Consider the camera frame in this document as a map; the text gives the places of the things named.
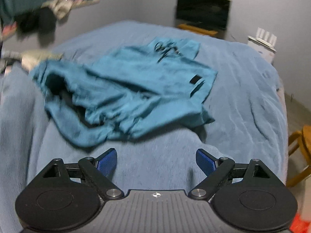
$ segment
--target red object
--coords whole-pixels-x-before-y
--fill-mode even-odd
[[[290,226],[290,230],[293,231],[293,233],[308,233],[309,226],[310,222],[301,220],[300,215],[296,214],[293,223]]]

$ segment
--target gray wall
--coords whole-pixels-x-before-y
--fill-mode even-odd
[[[99,4],[72,10],[66,22],[58,24],[55,35],[39,38],[32,34],[24,39],[13,36],[4,42],[7,50],[24,51],[36,48],[52,48],[79,34],[105,24],[125,19],[136,19],[137,0],[101,0]]]
[[[176,0],[139,0],[139,20],[174,26]],[[226,39],[242,43],[261,27],[277,36],[275,68],[288,94],[311,109],[311,0],[232,0]]]

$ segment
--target black drawstring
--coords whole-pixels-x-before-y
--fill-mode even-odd
[[[176,46],[171,47],[171,45],[173,45],[173,44],[174,44],[173,42],[169,42],[169,43],[167,43],[166,46],[163,46],[164,45],[163,42],[158,42],[155,45],[155,49],[154,50],[156,52],[162,52],[162,57],[158,60],[157,63],[159,63],[161,60],[163,60],[163,58],[166,57],[167,53],[169,51],[171,51],[171,50],[174,50],[176,54],[182,56],[182,54],[179,52],[179,50],[178,50],[178,48]]]

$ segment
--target mattress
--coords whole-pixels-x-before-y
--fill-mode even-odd
[[[287,166],[287,120],[277,91],[277,71],[251,47],[209,36],[134,21],[115,23],[80,35],[56,47],[65,59],[90,64],[121,46],[144,45],[155,37],[189,38],[200,42],[196,60],[218,71],[204,103],[215,119],[191,131],[175,124],[134,142],[107,141],[94,148],[78,148],[66,141],[44,112],[43,97],[18,67],[2,81],[0,111],[1,165],[0,218],[3,232],[20,228],[14,214],[19,192],[53,158],[76,163],[97,157],[113,147],[118,153],[110,179],[128,189],[185,189],[205,178],[195,163],[203,148],[237,163],[261,159],[283,182]]]

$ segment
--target wooden stool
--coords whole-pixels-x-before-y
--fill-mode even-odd
[[[298,175],[287,181],[287,187],[293,187],[299,182],[311,175],[311,126],[305,125],[302,131],[296,131],[288,138],[288,146],[295,140],[297,144],[289,151],[288,155],[292,155],[298,148],[307,161],[308,166]]]

